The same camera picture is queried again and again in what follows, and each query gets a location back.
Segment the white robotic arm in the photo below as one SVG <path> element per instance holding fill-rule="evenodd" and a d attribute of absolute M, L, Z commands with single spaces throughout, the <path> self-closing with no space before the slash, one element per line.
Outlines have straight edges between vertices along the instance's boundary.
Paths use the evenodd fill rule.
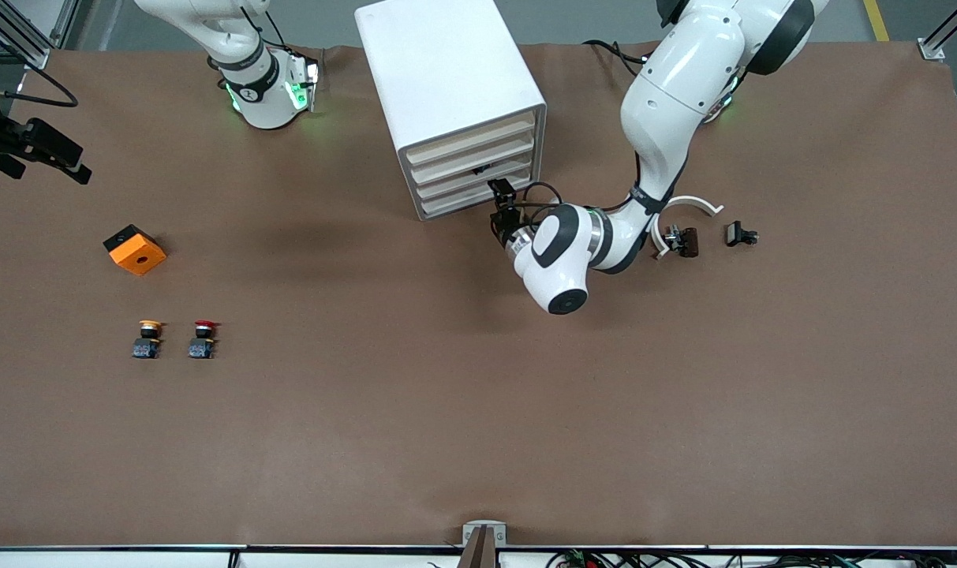
<path fill-rule="evenodd" d="M 179 28 L 211 55 L 226 78 L 233 107 L 258 129 L 278 129 L 312 110 L 316 62 L 266 46 L 248 15 L 270 0 L 135 0 L 138 7 Z"/>
<path fill-rule="evenodd" d="M 622 130 L 640 176 L 614 212 L 560 204 L 538 229 L 502 230 L 504 247 L 535 302 L 574 312 L 592 268 L 622 272 L 671 198 L 695 129 L 740 69 L 768 75 L 799 53 L 828 0 L 659 1 L 675 21 L 622 102 Z"/>

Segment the brown table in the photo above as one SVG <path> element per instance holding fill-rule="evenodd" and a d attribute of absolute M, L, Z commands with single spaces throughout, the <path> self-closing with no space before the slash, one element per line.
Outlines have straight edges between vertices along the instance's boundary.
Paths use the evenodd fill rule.
<path fill-rule="evenodd" d="M 642 47 L 631 47 L 637 50 Z M 612 204 L 630 77 L 524 47 L 544 176 Z M 957 544 L 957 104 L 911 43 L 750 77 L 679 191 L 702 254 L 591 274 L 547 316 L 488 205 L 418 222 L 361 50 L 320 112 L 234 114 L 204 55 L 58 53 L 78 187 L 0 175 L 0 545 Z M 33 92 L 48 92 L 31 79 Z M 723 224 L 759 230 L 726 248 Z M 137 278 L 102 241 L 170 258 Z M 129 358 L 140 319 L 165 355 Z M 222 321 L 218 359 L 185 356 Z"/>

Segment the orange box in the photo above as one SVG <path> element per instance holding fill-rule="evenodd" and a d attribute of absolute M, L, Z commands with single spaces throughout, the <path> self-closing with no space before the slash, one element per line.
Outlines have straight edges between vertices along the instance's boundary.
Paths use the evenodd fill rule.
<path fill-rule="evenodd" d="M 166 253 L 147 234 L 129 224 L 124 230 L 103 241 L 117 266 L 140 276 L 166 259 Z"/>

